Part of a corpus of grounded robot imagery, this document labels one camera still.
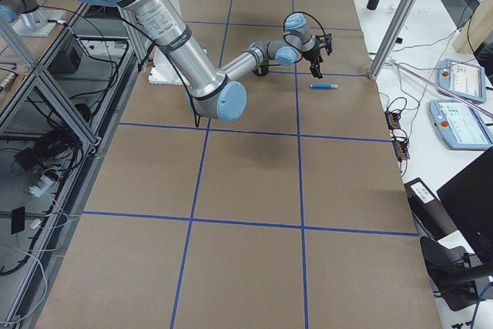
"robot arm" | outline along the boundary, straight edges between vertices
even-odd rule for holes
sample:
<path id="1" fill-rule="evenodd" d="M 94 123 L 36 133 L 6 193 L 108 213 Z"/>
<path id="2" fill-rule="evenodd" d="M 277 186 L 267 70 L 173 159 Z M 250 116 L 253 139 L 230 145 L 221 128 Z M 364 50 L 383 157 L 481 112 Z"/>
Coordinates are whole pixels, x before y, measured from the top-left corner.
<path id="1" fill-rule="evenodd" d="M 298 53 L 312 58 L 311 49 L 316 49 L 318 55 L 314 57 L 314 63 L 320 61 L 320 43 L 311 35 L 304 17 L 287 20 L 283 41 L 253 43 L 247 51 L 219 69 L 209 60 L 169 0 L 79 1 L 133 11 L 161 52 L 186 77 L 191 104 L 205 117 L 226 121 L 238 119 L 247 104 L 247 92 L 236 79 L 265 65 L 272 57 L 280 64 L 289 65 L 296 62 Z"/>
<path id="2" fill-rule="evenodd" d="M 30 30 L 40 29 L 47 23 L 36 0 L 0 0 L 0 16 L 8 23 L 21 16 Z"/>

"white label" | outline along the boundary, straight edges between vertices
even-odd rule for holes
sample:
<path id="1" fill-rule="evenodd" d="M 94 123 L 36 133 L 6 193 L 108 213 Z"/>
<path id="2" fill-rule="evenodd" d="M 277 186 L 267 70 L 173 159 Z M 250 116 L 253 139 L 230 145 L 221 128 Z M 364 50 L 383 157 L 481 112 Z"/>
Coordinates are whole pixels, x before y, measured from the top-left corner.
<path id="1" fill-rule="evenodd" d="M 433 194 L 428 192 L 423 183 L 415 183 L 411 185 L 411 189 L 416 193 L 417 196 L 419 196 L 420 200 L 422 200 L 423 203 L 428 203 L 434 200 Z"/>
<path id="2" fill-rule="evenodd" d="M 153 39 L 159 39 L 170 30 L 175 22 L 163 4 L 157 4 L 143 13 L 136 14 L 142 26 Z"/>

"pen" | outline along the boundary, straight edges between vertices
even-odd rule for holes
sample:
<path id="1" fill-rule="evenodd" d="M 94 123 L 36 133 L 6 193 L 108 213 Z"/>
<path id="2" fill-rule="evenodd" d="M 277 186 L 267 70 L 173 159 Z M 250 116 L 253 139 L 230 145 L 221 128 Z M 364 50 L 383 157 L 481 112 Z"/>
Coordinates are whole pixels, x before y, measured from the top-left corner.
<path id="1" fill-rule="evenodd" d="M 337 89 L 338 87 L 337 84 L 310 84 L 312 89 Z"/>

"power adapter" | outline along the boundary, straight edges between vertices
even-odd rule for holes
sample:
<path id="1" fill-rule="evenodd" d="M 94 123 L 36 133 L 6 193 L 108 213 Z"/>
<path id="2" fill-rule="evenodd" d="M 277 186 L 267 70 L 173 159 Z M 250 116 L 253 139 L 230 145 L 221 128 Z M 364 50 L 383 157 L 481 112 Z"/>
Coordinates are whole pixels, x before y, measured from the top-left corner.
<path id="1" fill-rule="evenodd" d="M 54 170 L 46 170 L 36 185 L 29 187 L 29 192 L 39 198 L 54 183 L 59 181 L 59 175 Z"/>
<path id="2" fill-rule="evenodd" d="M 29 171 L 32 167 L 39 164 L 36 152 L 32 148 L 25 148 L 14 155 L 15 160 L 25 170 Z"/>

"white table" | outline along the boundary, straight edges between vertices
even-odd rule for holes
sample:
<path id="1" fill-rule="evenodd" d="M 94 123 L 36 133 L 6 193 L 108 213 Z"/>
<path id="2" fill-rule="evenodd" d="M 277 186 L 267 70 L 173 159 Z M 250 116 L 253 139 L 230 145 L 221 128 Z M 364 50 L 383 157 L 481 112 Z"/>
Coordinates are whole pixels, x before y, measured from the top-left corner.
<path id="1" fill-rule="evenodd" d="M 387 27 L 400 0 L 380 0 L 375 11 L 370 11 L 366 8 L 367 1 L 354 0 L 354 4 L 356 5 L 361 28 L 364 32 L 367 50 L 369 53 L 375 53 L 387 31 Z M 444 58 L 461 61 L 468 61 L 474 58 L 473 55 L 464 55 L 455 52 L 452 46 L 452 42 L 457 36 L 457 33 L 452 34 L 455 29 L 455 24 L 440 0 L 417 0 L 399 35 L 403 39 L 403 43 L 396 45 L 394 50 L 411 45 L 431 44 L 448 35 L 451 37 L 437 42 L 433 46 L 422 46 L 404 49 L 400 52 L 392 52 L 390 59 L 393 59 L 395 62 L 405 62 L 415 67 L 426 69 L 436 67 L 437 63 Z M 436 82 L 436 71 L 414 71 Z M 428 102 L 430 100 L 445 99 L 446 97 L 440 94 L 433 86 L 429 86 L 425 92 L 424 83 L 408 75 L 406 72 L 401 72 L 401 81 L 404 91 L 412 96 L 420 99 L 424 93 L 421 107 L 412 124 L 412 129 L 411 121 L 414 117 L 414 111 L 404 113 L 401 118 L 401 126 L 411 135 L 409 148 L 411 159 L 407 162 L 407 171 L 403 176 L 403 181 L 406 183 L 416 177 L 420 177 L 431 190 L 436 192 L 438 188 L 449 181 L 450 178 L 466 167 L 482 152 L 448 149 L 439 136 L 438 131 L 434 128 L 428 112 Z M 377 78 L 377 84 L 380 92 L 387 94 L 391 100 L 398 96 L 406 96 L 400 89 L 399 75 L 395 66 L 385 66 Z M 411 97 L 406 97 L 408 108 L 417 106 L 417 103 Z M 387 105 L 386 98 L 382 98 L 382 103 L 385 108 Z M 400 102 L 396 102 L 391 108 L 402 108 L 402 104 L 403 102 L 401 100 Z M 490 112 L 493 111 L 493 94 L 491 92 L 488 92 L 488 100 L 482 107 Z M 491 120 L 485 118 L 485 122 L 489 123 Z M 459 232 L 447 236 L 440 242 L 446 247 L 463 245 L 471 252 L 470 247 L 467 246 L 467 243 Z M 452 328 L 452 325 L 455 324 L 469 322 L 472 318 L 474 306 L 453 312 L 448 308 L 443 299 L 437 299 L 436 303 L 444 329 Z M 479 308 L 475 329 L 491 329 L 492 323 L 493 301 L 485 301 L 481 303 Z"/>

